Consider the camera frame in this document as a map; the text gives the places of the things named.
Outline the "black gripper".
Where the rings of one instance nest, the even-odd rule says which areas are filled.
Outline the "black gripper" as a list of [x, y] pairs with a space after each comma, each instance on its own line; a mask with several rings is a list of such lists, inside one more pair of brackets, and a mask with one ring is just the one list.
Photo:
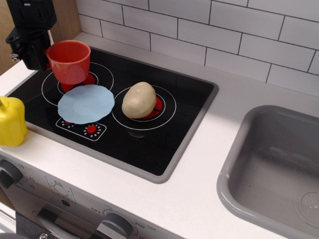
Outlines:
[[8, 0], [14, 29], [6, 38], [13, 61], [22, 60], [29, 70], [47, 70], [45, 51], [50, 47], [48, 31], [57, 22], [52, 0]]

